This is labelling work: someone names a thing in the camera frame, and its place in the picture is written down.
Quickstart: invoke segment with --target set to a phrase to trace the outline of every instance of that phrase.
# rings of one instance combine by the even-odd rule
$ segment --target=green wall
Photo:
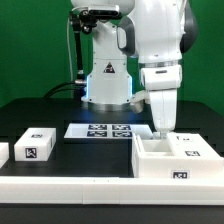
[[[203,102],[224,115],[224,2],[191,0],[191,5],[199,37],[184,55],[179,98]],[[50,88],[70,80],[66,25],[71,7],[70,0],[0,1],[0,106],[15,98],[42,97]],[[90,41],[84,37],[87,73],[91,70]],[[137,61],[128,62],[137,90]]]

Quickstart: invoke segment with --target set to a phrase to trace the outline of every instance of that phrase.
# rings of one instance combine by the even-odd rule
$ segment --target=black cable
[[[64,87],[64,86],[67,86],[67,85],[75,85],[75,82],[74,81],[71,81],[71,82],[65,82],[65,83],[62,83],[62,84],[59,84],[55,87],[53,87],[51,90],[49,90],[45,95],[44,95],[44,98],[49,98],[48,95],[51,95],[52,92],[60,89],[61,87]]]
[[[76,89],[79,89],[79,88],[70,88],[70,89],[58,89],[58,90],[55,90],[55,91],[52,91],[50,94],[48,94],[48,96],[46,96],[45,98],[51,98],[51,96],[53,96],[55,93],[58,93],[58,92],[63,92],[63,91],[74,91]]]

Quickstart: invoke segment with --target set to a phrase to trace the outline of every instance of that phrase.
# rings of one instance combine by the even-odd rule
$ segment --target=white platform
[[[0,177],[0,203],[224,205],[224,177]]]
[[[70,124],[64,138],[73,139],[131,139],[132,133],[142,139],[152,139],[148,125],[130,124]]]

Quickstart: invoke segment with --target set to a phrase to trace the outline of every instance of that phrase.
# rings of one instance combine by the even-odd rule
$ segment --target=black table
[[[129,177],[131,143],[66,142],[69,123],[149,124],[150,108],[96,112],[72,99],[18,99],[0,109],[0,142],[10,159],[0,176]],[[48,162],[15,162],[14,144],[29,127],[55,127],[57,142]],[[224,155],[224,117],[197,102],[178,102],[176,132],[199,133]],[[1,223],[222,223],[223,206],[20,205],[1,204]]]

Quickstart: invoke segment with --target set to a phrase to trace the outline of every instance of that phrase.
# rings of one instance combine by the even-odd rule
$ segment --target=white cube
[[[47,161],[55,142],[55,128],[29,128],[14,145],[15,160]]]
[[[9,159],[9,144],[0,143],[0,168],[7,162]]]

